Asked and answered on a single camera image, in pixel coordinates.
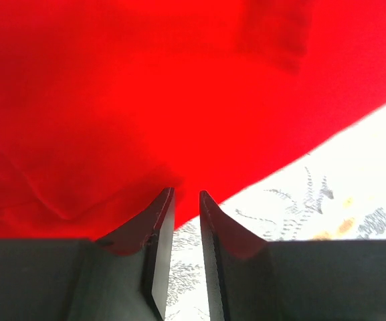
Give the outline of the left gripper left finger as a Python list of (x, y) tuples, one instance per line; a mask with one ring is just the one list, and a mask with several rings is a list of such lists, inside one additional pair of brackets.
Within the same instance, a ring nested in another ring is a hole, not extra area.
[(0, 239), (0, 320), (163, 320), (175, 191), (111, 233)]

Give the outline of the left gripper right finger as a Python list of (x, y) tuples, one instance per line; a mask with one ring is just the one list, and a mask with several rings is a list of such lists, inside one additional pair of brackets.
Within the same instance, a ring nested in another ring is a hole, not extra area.
[(212, 320), (386, 321), (386, 240), (266, 241), (199, 210)]

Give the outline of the red t shirt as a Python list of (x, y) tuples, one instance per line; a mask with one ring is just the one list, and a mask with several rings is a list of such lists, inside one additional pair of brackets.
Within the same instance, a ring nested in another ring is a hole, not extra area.
[(0, 238), (222, 202), (386, 103), (386, 1), (0, 1)]

